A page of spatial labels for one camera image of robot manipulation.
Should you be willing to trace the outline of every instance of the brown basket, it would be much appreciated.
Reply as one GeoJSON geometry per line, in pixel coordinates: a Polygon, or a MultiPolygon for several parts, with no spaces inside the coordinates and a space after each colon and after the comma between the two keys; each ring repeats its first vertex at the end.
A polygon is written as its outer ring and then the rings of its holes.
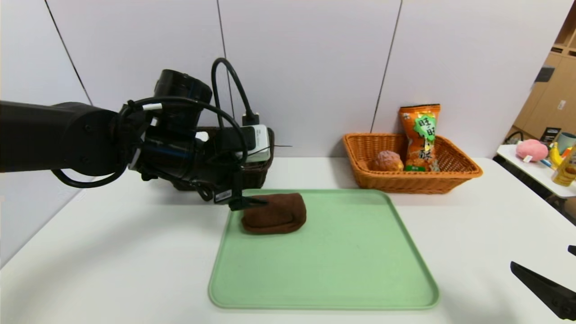
{"type": "MultiPolygon", "coordinates": [[[[205,131],[208,136],[212,137],[220,130],[219,127],[198,127],[198,131],[205,131]]],[[[270,158],[264,162],[253,162],[244,164],[244,174],[242,177],[243,189],[259,189],[266,181],[266,174],[272,165],[274,159],[274,131],[268,129],[268,138],[270,139],[270,158]]],[[[172,182],[174,188],[182,191],[195,191],[196,188],[181,182],[172,182]]]]}
{"type": "Polygon", "coordinates": [[[371,161],[383,150],[406,156],[408,139],[404,134],[347,134],[343,140],[354,178],[361,188],[388,193],[445,194],[482,175],[482,169],[472,159],[441,136],[436,136],[434,143],[441,172],[371,171],[359,164],[360,161],[371,161]]]}

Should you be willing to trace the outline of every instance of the cable connector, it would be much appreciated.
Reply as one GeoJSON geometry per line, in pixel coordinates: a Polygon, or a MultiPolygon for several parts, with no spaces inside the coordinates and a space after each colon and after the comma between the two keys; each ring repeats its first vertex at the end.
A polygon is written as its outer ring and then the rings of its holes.
{"type": "Polygon", "coordinates": [[[253,116],[246,116],[246,114],[242,115],[242,126],[254,126],[260,124],[260,115],[258,113],[254,114],[253,116]]]}

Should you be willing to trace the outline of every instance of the bottle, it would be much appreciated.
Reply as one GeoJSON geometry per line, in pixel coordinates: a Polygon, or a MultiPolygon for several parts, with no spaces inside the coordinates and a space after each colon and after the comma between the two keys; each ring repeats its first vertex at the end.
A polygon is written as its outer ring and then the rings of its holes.
{"type": "Polygon", "coordinates": [[[552,175],[552,181],[564,187],[569,187],[574,179],[576,179],[576,145],[552,175]]]}

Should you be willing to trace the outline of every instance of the folded towel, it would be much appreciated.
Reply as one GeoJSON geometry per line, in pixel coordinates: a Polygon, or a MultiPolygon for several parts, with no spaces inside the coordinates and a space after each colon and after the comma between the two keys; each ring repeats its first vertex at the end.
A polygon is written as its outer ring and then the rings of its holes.
{"type": "Polygon", "coordinates": [[[242,225],[248,232],[279,234],[294,232],[306,222],[306,206],[300,194],[260,195],[264,207],[244,210],[242,225]]]}

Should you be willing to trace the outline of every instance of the orange snack bag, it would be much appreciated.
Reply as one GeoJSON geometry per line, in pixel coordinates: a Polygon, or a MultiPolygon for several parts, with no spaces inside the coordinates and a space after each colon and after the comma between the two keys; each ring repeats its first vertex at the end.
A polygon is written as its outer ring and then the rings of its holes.
{"type": "Polygon", "coordinates": [[[440,171],[434,150],[439,113],[439,104],[400,108],[400,119],[408,137],[405,171],[440,171]]]}

